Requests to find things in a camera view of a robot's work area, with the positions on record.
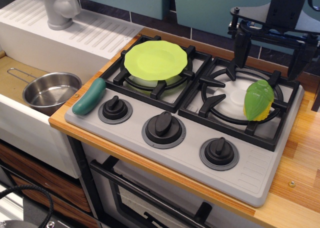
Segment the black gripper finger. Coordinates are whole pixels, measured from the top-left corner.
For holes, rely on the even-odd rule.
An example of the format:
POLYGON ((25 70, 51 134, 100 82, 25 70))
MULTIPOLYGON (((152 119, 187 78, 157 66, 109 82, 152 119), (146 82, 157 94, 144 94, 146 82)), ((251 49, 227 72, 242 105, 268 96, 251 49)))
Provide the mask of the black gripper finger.
POLYGON ((311 65, 313 59, 319 55, 320 44, 317 39, 314 42, 300 43, 299 47, 294 49, 292 59, 288 66, 288 80, 295 81, 301 73, 311 65))
POLYGON ((251 34, 238 28, 234 40, 234 60, 239 68, 245 66, 251 45, 251 34))

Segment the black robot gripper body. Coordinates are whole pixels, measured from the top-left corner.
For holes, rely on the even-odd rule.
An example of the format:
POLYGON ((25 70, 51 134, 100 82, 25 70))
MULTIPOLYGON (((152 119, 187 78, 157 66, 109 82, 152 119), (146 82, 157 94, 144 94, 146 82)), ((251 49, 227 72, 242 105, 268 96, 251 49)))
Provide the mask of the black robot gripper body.
POLYGON ((251 34, 251 38, 262 38, 271 30, 281 38, 287 32, 320 34, 320 22, 303 11, 305 0, 271 0, 262 6, 233 7, 229 31, 236 38, 238 28, 251 34))

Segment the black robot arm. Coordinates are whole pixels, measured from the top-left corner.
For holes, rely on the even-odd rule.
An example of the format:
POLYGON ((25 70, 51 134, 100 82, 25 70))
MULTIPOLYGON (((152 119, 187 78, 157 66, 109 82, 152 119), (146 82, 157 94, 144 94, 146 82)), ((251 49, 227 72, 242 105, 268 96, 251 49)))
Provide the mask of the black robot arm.
POLYGON ((252 41, 293 50, 288 66, 288 80, 296 80, 320 53, 320 22, 304 11, 304 4, 316 12, 313 0, 271 0, 262 6, 233 7, 228 33, 234 39, 233 63, 246 64, 252 41))

